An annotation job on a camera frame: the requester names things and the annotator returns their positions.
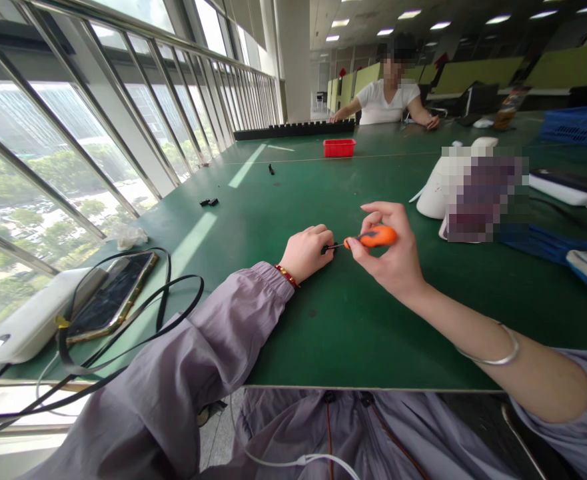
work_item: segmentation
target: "red bracelet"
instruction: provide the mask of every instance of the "red bracelet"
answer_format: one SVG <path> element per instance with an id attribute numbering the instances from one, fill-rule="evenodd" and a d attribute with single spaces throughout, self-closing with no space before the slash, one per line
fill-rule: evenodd
<path id="1" fill-rule="evenodd" d="M 289 274 L 289 272 L 287 272 L 284 268 L 282 268 L 280 265 L 273 265 L 276 270 L 280 273 L 282 273 L 285 278 L 289 281 L 289 283 L 291 285 L 293 285 L 293 288 L 300 288 L 300 285 L 298 285 L 297 283 L 295 283 L 295 280 L 293 279 L 293 277 L 291 277 L 291 275 Z"/>

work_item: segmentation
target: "screwdriver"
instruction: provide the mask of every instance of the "screwdriver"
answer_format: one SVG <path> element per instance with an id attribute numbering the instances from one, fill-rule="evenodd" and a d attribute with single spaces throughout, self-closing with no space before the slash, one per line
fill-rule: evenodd
<path id="1" fill-rule="evenodd" d="M 395 241 L 398 239 L 398 234 L 395 233 L 395 230 L 391 227 L 387 227 L 386 225 L 376 225 L 370 230 L 361 233 L 357 237 L 357 240 L 360 241 L 365 247 L 375 248 L 375 247 L 386 247 L 388 245 L 393 245 Z M 330 247 L 324 246 L 322 248 L 322 254 L 327 250 L 335 249 L 337 247 L 342 247 L 344 245 L 347 249 L 351 250 L 346 242 L 347 239 L 344 239 L 344 244 L 336 243 Z"/>

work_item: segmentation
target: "gold phone case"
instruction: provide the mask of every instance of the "gold phone case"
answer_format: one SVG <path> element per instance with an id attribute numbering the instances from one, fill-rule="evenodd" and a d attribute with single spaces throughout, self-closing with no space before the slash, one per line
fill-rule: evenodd
<path id="1" fill-rule="evenodd" d="M 149 252 L 132 253 L 131 255 L 126 255 L 121 258 L 130 258 L 130 257 L 134 257 L 136 255 L 148 255 L 148 254 L 149 254 Z M 72 337 L 69 337 L 69 338 L 67 338 L 67 343 L 79 343 L 79 342 L 84 342 L 87 340 L 93 340 L 94 338 L 104 337 L 104 336 L 112 333 L 117 327 L 119 327 L 120 324 L 125 320 L 125 318 L 127 318 L 127 315 L 129 314 L 129 311 L 131 310 L 131 307 L 133 306 L 133 302 L 135 302 L 136 298 L 138 297 L 138 295 L 140 294 L 140 292 L 142 290 L 143 283 L 144 283 L 145 279 L 147 278 L 147 275 L 149 274 L 151 269 L 153 269 L 153 267 L 155 266 L 155 263 L 157 261 L 158 261 L 158 255 L 155 252 L 151 252 L 151 256 L 149 257 L 149 260 L 145 264 L 144 268 L 142 268 L 140 274 L 138 275 L 137 280 L 135 281 L 135 285 L 133 285 L 133 288 L 129 291 L 129 294 L 127 295 L 126 299 L 120 305 L 119 310 L 116 312 L 116 314 L 113 316 L 113 318 L 111 319 L 111 321 L 109 322 L 109 324 L 106 327 L 99 329 L 99 330 L 92 330 L 89 332 L 84 332 L 79 335 L 74 335 Z M 109 273 L 109 270 L 111 270 L 111 267 L 114 264 L 115 264 L 115 262 L 109 266 L 109 268 L 107 269 L 107 273 Z"/>

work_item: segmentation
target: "red plastic basket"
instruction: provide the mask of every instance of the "red plastic basket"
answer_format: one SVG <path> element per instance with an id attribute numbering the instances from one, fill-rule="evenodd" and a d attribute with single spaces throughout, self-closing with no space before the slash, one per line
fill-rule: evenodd
<path id="1" fill-rule="evenodd" d="M 354 139 L 324 140 L 325 157 L 352 157 L 354 148 Z"/>

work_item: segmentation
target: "white t-shirt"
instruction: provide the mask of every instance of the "white t-shirt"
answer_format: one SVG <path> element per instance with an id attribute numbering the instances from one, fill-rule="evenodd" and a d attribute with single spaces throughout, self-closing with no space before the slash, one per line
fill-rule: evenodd
<path id="1" fill-rule="evenodd" d="M 402 119 L 402 112 L 415 97 L 420 87 L 415 83 L 401 83 L 391 103 L 384 99 L 384 79 L 369 83 L 358 95 L 362 107 L 360 125 L 395 122 Z"/>

